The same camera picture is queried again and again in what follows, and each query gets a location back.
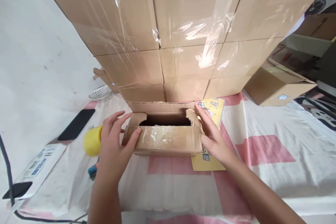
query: black cable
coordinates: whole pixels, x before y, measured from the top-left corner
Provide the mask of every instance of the black cable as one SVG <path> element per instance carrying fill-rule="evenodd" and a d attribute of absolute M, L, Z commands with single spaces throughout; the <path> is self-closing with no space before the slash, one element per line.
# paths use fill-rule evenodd
<path fill-rule="evenodd" d="M 1 135 L 0 135 L 0 148 L 1 152 L 3 155 L 3 158 L 6 163 L 6 169 L 7 169 L 7 177 L 8 177 L 8 185 L 9 185 L 9 197 L 10 197 L 10 203 L 13 206 L 15 201 L 14 201 L 14 196 L 13 196 L 13 178 L 12 178 L 12 170 L 11 170 L 11 164 L 8 159 L 8 155 L 5 149 L 5 145 L 2 141 Z M 34 218 L 34 217 L 25 217 L 21 215 L 17 210 L 14 211 L 14 214 L 26 221 L 37 221 L 37 222 L 47 222 L 47 223 L 82 223 L 82 222 L 73 222 L 73 220 L 50 220 L 50 219 L 40 219 L 40 218 Z"/>

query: cardboard box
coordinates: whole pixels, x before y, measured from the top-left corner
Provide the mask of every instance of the cardboard box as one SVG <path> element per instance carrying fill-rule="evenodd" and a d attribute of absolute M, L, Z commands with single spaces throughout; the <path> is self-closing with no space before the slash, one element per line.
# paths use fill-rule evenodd
<path fill-rule="evenodd" d="M 155 0 L 161 47 L 223 43 L 239 0 Z"/>
<path fill-rule="evenodd" d="M 260 106 L 283 106 L 315 86 L 315 82 L 269 59 L 244 89 Z"/>
<path fill-rule="evenodd" d="M 110 77 L 107 76 L 107 74 L 103 70 L 103 68 L 101 70 L 99 70 L 97 68 L 94 68 L 93 72 L 97 77 L 101 78 L 103 80 L 103 82 L 105 82 L 105 84 L 112 90 L 113 93 L 119 93 L 118 88 L 113 83 L 113 81 L 110 79 Z"/>
<path fill-rule="evenodd" d="M 311 36 L 327 19 L 324 14 L 306 16 L 300 27 L 294 32 L 302 36 Z"/>
<path fill-rule="evenodd" d="M 328 13 L 327 18 L 311 35 L 319 39 L 333 40 L 336 36 L 336 13 Z"/>
<path fill-rule="evenodd" d="M 94 56 L 158 49 L 153 0 L 55 0 Z"/>
<path fill-rule="evenodd" d="M 164 84 L 167 102 L 202 100 L 209 79 L 188 78 Z"/>
<path fill-rule="evenodd" d="M 202 100 L 222 44 L 160 50 L 167 102 Z"/>
<path fill-rule="evenodd" d="M 118 88 L 163 84 L 159 50 L 96 56 Z"/>
<path fill-rule="evenodd" d="M 211 79 L 206 88 L 204 99 L 230 96 L 239 93 L 251 76 L 236 76 Z"/>
<path fill-rule="evenodd" d="M 211 78 L 252 76 L 280 41 L 270 38 L 224 43 Z"/>
<path fill-rule="evenodd" d="M 223 44 L 160 50 L 165 83 L 186 78 L 210 79 Z"/>
<path fill-rule="evenodd" d="M 127 103 L 133 114 L 126 127 L 122 145 L 137 128 L 142 131 L 134 152 L 140 155 L 196 155 L 202 152 L 201 124 L 195 102 Z"/>
<path fill-rule="evenodd" d="M 163 85 L 143 87 L 122 87 L 119 92 L 124 100 L 129 102 L 165 102 Z"/>
<path fill-rule="evenodd" d="M 314 0 L 240 0 L 225 42 L 284 37 Z"/>

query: white basket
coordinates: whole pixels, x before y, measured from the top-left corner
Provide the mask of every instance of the white basket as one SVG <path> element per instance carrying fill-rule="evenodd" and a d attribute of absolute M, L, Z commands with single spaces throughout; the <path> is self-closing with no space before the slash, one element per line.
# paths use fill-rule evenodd
<path fill-rule="evenodd" d="M 89 98 L 91 100 L 100 100 L 108 96 L 111 92 L 112 90 L 107 85 L 105 85 L 93 90 L 92 93 L 89 94 Z"/>

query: yellow envelope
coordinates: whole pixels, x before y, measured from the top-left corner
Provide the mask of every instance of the yellow envelope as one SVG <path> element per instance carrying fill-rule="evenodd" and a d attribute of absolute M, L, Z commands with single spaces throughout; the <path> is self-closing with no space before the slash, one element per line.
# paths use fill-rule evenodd
<path fill-rule="evenodd" d="M 207 108 L 210 112 L 212 120 L 215 122 L 219 128 L 222 122 L 222 114 L 224 109 L 225 100 L 221 98 L 205 99 L 199 102 L 202 108 Z M 216 171 L 216 170 L 226 170 L 225 167 L 203 146 L 203 152 L 191 157 L 192 169 L 194 171 L 204 172 L 204 171 Z"/>

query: smartphone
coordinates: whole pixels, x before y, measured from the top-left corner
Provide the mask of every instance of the smartphone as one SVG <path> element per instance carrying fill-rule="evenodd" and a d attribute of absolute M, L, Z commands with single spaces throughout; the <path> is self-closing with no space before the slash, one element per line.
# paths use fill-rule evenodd
<path fill-rule="evenodd" d="M 75 119 L 68 125 L 63 133 L 58 137 L 59 141 L 75 140 L 83 130 L 95 109 L 82 110 L 78 113 Z"/>
<path fill-rule="evenodd" d="M 25 195 L 28 189 L 32 186 L 33 182 L 23 182 L 23 183 L 16 183 L 13 185 L 13 197 L 19 198 Z M 5 193 L 2 197 L 3 200 L 9 199 L 9 190 Z"/>

